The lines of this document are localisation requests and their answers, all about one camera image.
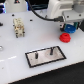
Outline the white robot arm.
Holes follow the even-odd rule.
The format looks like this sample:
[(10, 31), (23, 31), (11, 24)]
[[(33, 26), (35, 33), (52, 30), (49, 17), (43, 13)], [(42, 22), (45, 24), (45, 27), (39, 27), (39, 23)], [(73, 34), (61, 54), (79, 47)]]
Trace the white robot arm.
[(60, 22), (62, 31), (74, 33), (84, 20), (84, 0), (49, 0), (47, 17)]

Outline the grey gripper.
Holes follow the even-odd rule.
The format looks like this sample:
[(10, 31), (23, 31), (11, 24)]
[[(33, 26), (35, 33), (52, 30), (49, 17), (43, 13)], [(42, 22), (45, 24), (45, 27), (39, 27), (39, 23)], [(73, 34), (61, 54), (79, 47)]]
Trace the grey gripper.
[[(74, 23), (74, 22), (76, 22), (76, 30), (78, 28), (80, 28), (81, 21), (84, 20), (84, 12), (83, 13), (78, 13), (75, 10), (63, 11), (62, 16), (63, 16), (63, 19), (64, 19), (64, 23)], [(63, 26), (64, 32), (67, 32), (67, 28), (68, 28), (67, 24), (64, 24), (64, 26)]]

